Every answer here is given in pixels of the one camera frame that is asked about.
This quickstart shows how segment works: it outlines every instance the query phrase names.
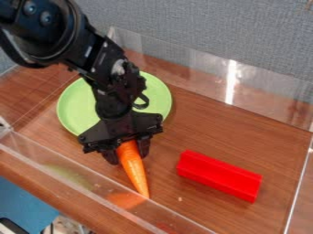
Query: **orange carrot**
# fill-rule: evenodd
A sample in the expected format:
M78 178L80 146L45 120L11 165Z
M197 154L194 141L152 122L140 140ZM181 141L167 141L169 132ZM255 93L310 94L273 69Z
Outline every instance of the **orange carrot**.
M118 157L120 159L122 167L132 181L136 191L144 197L150 197L144 167L135 140L120 145L120 147L118 148Z

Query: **gray fabric wall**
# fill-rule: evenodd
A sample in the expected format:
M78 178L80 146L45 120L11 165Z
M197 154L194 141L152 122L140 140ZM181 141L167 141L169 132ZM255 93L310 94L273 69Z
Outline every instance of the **gray fabric wall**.
M78 0L102 30L118 26L313 80L306 0ZM11 65L0 53L0 71Z

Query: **carrot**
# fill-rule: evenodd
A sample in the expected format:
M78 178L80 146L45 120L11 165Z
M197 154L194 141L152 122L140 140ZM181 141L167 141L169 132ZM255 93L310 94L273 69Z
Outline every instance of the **carrot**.
M118 148L118 157L136 191L142 196L150 198L146 172L135 140L120 145Z

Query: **transparent acrylic box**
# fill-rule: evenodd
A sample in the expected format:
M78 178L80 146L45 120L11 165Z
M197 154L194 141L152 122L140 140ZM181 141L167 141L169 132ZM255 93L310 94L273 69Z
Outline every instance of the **transparent acrylic box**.
M82 201L62 211L98 233L308 233L313 84L115 27L108 36L174 97L144 159L151 199L119 166L82 153L58 121L59 96L79 78L62 65L3 74L0 176L59 209ZM177 175L186 149L264 175L254 204Z

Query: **wooden surface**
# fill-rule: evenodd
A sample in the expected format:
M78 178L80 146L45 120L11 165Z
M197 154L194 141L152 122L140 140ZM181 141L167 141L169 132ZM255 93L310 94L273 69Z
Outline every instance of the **wooden surface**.
M130 57L144 71L163 80L173 80L177 84L186 81L186 69L181 66L157 58L138 55L135 57L135 54L130 54ZM15 89L16 82L21 87L32 89L33 77L40 76L36 72L17 70L1 81L0 97L1 100L8 99L1 101L1 115L5 110L4 116L13 122L20 119L21 110L29 111L29 106L44 99L44 93L55 89L54 80L60 80L54 74L49 82L40 80L40 85L37 84L31 92L3 92L7 87ZM211 76L206 78L207 86L213 80ZM218 233L281 233L288 221L312 134L174 85L169 87L174 97L174 109L163 125L165 133L154 137L150 156L144 160L151 199ZM99 154L83 154L75 136L60 125L55 111L60 93L62 90L58 90L51 98L23 116L15 124L15 130L132 188L122 168L108 165ZM257 97L255 100L249 100L249 105L253 102L265 102ZM293 114L292 101L281 99L281 103L288 106L285 111ZM264 176L261 193L253 205L177 176L179 153L186 149L210 155ZM41 175L5 153L0 154L0 169L4 177L74 219L86 223L98 233L126 233L124 230L131 230L130 233L146 233L90 198L74 190L67 190L58 181ZM312 200L306 202L310 206L304 206L305 213L306 207L312 207ZM309 219L301 216L298 218L298 223L304 226Z

